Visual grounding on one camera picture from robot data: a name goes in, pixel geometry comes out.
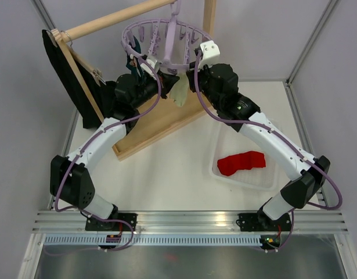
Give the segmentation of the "cream sock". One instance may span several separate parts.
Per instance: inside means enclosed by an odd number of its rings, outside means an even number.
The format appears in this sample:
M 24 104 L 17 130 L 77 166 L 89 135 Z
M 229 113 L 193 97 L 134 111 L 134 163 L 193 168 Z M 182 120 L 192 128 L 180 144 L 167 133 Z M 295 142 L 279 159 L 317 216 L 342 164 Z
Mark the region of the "cream sock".
M 189 81 L 185 73 L 179 74 L 178 77 L 179 80 L 170 90 L 170 99 L 173 100 L 177 107 L 182 107 L 186 102 Z

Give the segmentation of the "purple round clip hanger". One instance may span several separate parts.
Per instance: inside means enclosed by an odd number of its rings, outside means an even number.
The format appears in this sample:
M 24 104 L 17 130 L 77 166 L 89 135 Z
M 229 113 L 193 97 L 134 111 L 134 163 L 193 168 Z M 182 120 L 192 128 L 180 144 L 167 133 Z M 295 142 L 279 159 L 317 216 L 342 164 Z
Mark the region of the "purple round clip hanger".
M 213 40 L 205 31 L 178 20 L 181 1 L 170 4 L 171 17 L 134 22 L 127 26 L 121 37 L 121 44 L 127 55 L 137 58 L 153 56 L 160 62 L 160 68 L 171 74 L 194 68 L 194 60 L 200 51 L 200 44 Z M 136 37 L 141 54 L 132 49 Z

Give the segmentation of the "red sock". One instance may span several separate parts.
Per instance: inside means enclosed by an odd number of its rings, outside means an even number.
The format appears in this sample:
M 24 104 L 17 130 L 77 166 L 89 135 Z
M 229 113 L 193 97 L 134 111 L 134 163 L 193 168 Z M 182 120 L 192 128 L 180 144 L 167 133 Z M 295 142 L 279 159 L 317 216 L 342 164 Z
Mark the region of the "red sock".
M 265 168 L 266 160 L 263 153 L 248 151 L 217 160 L 217 167 L 222 175 L 231 176 L 240 170 Z

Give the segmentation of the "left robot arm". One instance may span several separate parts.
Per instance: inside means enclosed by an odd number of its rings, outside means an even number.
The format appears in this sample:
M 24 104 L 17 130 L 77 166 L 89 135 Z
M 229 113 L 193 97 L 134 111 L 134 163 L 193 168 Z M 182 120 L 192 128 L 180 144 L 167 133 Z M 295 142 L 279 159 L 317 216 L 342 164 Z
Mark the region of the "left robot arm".
M 72 153 L 52 159 L 50 193 L 56 200 L 87 213 L 90 220 L 99 219 L 105 230 L 114 230 L 119 223 L 118 208 L 97 194 L 91 170 L 114 144 L 132 131 L 141 117 L 139 107 L 155 95 L 166 98 L 178 81 L 178 76 L 161 71 L 155 77 L 119 76 L 114 83 L 111 107 L 98 129 Z

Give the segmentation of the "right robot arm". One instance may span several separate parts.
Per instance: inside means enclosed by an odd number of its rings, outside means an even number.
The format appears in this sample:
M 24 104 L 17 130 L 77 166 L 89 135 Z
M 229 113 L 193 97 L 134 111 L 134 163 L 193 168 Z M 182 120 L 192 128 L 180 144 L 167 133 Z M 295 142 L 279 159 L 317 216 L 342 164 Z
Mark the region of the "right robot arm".
M 209 115 L 256 143 L 286 173 L 289 182 L 257 211 L 257 222 L 265 230 L 294 209 L 302 209 L 326 181 L 330 161 L 315 157 L 292 143 L 250 98 L 238 92 L 238 76 L 230 65 L 198 67 L 190 63 L 189 87 L 200 102 L 209 101 Z

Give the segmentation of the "black shorts on hanger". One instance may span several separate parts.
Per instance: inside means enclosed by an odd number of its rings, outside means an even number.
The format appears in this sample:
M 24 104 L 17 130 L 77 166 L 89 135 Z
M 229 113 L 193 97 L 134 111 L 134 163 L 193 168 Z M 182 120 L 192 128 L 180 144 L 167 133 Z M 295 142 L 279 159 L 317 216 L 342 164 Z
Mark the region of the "black shorts on hanger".
M 52 67 L 66 89 L 71 101 L 82 116 L 83 128 L 98 128 L 102 121 L 94 111 L 62 51 L 58 46 L 53 44 L 47 30 L 42 30 L 42 39 Z M 111 112 L 116 82 L 106 81 L 105 83 L 101 82 L 97 84 L 91 73 L 79 63 L 77 63 L 77 66 L 103 117 L 106 117 Z

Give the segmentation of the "wooden rack base tray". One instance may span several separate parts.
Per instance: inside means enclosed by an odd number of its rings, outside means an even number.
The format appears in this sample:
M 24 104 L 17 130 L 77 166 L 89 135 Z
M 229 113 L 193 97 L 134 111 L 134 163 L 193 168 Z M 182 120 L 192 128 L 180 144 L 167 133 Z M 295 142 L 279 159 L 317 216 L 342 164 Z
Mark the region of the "wooden rack base tray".
M 186 101 L 181 107 L 170 98 L 160 99 L 154 109 L 141 117 L 126 137 L 113 146 L 113 151 L 122 161 L 204 114 L 197 95 L 191 90 L 187 90 Z

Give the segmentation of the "white plastic basket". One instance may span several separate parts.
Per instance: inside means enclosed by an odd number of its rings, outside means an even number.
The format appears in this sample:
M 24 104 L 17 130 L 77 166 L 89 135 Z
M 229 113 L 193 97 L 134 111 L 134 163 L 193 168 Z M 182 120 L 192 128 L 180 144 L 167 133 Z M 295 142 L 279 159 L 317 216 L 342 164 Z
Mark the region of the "white plastic basket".
M 256 191 L 273 191 L 280 168 L 257 144 L 226 124 L 218 125 L 209 174 L 222 182 Z

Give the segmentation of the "wooden rack top rod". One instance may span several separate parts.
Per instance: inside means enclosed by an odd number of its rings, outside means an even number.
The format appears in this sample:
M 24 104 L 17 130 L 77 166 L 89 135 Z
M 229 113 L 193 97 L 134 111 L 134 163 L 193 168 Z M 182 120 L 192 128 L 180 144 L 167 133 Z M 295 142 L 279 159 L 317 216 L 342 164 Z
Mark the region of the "wooden rack top rod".
M 165 5 L 170 5 L 175 3 L 175 1 L 169 0 L 149 0 L 142 3 L 136 4 L 134 6 L 119 10 L 117 12 L 111 13 L 109 15 L 100 17 L 98 19 L 89 21 L 87 23 L 81 24 L 77 27 L 73 27 L 66 31 L 61 31 L 64 34 L 64 41 L 70 42 L 78 38 L 84 37 L 86 35 L 92 34 L 96 31 L 108 28 L 115 24 L 121 23 L 133 17 L 142 15 L 149 11 L 158 9 Z

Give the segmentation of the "wooden rack right post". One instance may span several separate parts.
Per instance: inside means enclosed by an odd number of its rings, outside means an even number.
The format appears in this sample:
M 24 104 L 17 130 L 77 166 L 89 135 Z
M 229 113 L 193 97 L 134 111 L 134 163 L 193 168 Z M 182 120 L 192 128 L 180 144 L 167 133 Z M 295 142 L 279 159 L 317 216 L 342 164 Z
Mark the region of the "wooden rack right post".
M 214 32 L 216 6 L 216 0 L 204 1 L 203 30 L 211 37 L 213 36 Z

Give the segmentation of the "wooden rack post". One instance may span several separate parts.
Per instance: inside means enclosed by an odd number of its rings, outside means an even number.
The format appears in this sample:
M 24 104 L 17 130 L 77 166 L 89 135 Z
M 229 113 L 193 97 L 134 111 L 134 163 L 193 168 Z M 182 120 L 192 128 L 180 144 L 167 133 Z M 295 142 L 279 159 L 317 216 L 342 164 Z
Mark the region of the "wooden rack post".
M 74 64 L 74 62 L 71 63 L 71 65 L 69 64 L 70 68 L 72 69 L 76 79 L 78 80 L 84 94 L 86 95 L 89 103 L 91 104 L 93 110 L 95 111 L 97 117 L 99 118 L 99 120 L 102 122 L 104 120 L 104 116 L 101 112 L 101 110 L 99 109 L 99 106 L 97 105 L 89 87 L 86 84 L 86 81 L 84 80 L 83 75 L 80 72 L 80 69 L 77 65 L 77 62 Z
M 204 1 L 203 30 L 211 37 L 213 36 L 214 32 L 216 6 L 216 0 Z

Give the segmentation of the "wooden rack left post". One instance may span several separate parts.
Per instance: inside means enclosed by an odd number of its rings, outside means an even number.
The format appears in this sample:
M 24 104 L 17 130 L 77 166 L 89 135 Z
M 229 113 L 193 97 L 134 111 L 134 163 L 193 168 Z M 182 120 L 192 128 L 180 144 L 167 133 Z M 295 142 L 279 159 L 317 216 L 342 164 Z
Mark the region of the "wooden rack left post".
M 72 69 L 76 79 L 78 80 L 84 94 L 86 95 L 89 103 L 91 104 L 93 110 L 95 111 L 97 117 L 99 118 L 99 120 L 102 122 L 104 120 L 104 116 L 101 112 L 101 110 L 99 109 L 99 106 L 97 105 L 89 87 L 86 84 L 86 81 L 84 80 L 83 75 L 80 72 L 80 69 L 77 65 L 77 62 L 74 64 L 74 62 L 71 63 L 71 65 L 69 64 L 70 68 Z

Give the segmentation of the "aluminium mounting rail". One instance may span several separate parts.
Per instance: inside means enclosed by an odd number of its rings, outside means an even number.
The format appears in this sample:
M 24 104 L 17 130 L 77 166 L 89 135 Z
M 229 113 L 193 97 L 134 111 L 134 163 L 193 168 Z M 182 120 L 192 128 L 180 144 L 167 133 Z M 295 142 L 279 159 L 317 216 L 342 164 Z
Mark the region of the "aluminium mounting rail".
M 234 234 L 240 231 L 236 220 L 239 211 L 140 211 L 138 234 Z M 83 233 L 86 218 L 76 211 L 37 213 L 32 233 Z M 344 216 L 339 210 L 297 210 L 294 213 L 296 234 L 346 234 Z

